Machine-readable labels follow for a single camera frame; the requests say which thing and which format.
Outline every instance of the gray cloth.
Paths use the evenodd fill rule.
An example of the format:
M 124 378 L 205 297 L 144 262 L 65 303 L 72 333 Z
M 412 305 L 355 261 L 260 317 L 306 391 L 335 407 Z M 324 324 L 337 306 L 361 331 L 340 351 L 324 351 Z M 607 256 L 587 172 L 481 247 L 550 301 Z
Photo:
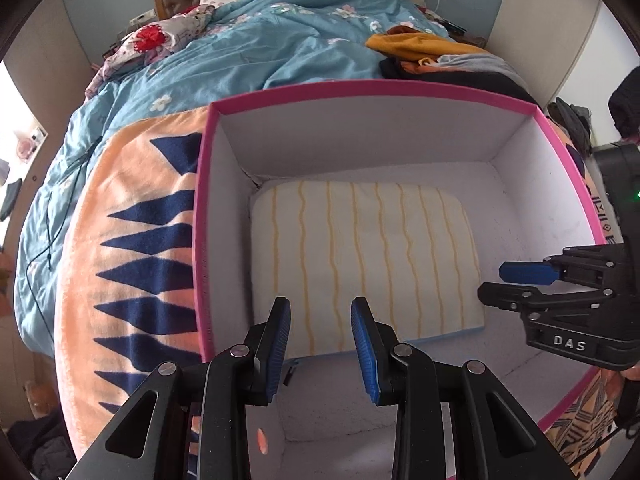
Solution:
M 501 57 L 493 54 L 445 54 L 438 58 L 438 62 L 432 66 L 443 68 L 459 68 L 469 72 L 495 72 L 511 79 L 514 83 L 524 88 L 529 88 L 513 67 Z

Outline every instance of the red flower decoration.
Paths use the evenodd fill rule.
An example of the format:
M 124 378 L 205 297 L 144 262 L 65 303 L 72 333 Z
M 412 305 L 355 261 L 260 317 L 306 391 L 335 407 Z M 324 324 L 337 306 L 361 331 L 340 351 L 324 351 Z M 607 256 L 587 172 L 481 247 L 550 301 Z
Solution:
M 191 7 L 187 7 L 186 9 L 184 9 L 182 12 L 179 12 L 178 14 L 189 14 L 196 7 L 197 5 L 192 5 Z
M 166 36 L 160 25 L 151 23 L 145 25 L 136 32 L 133 39 L 133 48 L 136 52 L 146 52 L 156 46 L 162 45 L 166 41 Z

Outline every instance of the blue duvet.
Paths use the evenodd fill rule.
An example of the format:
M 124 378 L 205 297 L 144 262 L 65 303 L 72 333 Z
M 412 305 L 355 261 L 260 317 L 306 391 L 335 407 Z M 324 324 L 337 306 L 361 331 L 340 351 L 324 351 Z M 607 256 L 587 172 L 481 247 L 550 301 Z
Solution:
M 383 56 L 364 43 L 401 23 L 447 35 L 408 0 L 238 0 L 217 9 L 203 36 L 184 50 L 104 85 L 73 114 L 20 236 L 14 298 L 27 346 L 53 356 L 65 234 L 85 180 L 115 132 L 244 92 L 380 78 Z

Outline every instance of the wall outlet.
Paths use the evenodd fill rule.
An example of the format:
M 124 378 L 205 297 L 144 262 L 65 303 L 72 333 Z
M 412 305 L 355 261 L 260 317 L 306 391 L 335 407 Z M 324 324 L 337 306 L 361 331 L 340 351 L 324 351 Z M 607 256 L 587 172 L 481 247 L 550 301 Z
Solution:
M 412 4 L 417 5 L 419 7 L 425 7 L 424 0 L 409 0 Z
M 142 14 L 140 14 L 139 16 L 136 16 L 135 18 L 131 18 L 129 20 L 129 25 L 148 22 L 148 20 L 152 20 L 155 17 L 156 17 L 156 10 L 151 9 L 151 10 L 148 10 L 147 12 L 143 12 Z

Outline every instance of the yellow striped towel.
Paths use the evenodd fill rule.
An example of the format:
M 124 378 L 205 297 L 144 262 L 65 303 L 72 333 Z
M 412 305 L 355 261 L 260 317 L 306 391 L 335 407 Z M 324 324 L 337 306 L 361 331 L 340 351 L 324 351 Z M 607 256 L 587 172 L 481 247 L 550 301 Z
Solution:
M 481 327 L 479 282 L 466 213 L 439 189 L 301 180 L 255 201 L 255 322 L 289 298 L 288 358 L 353 350 L 356 296 L 401 340 Z

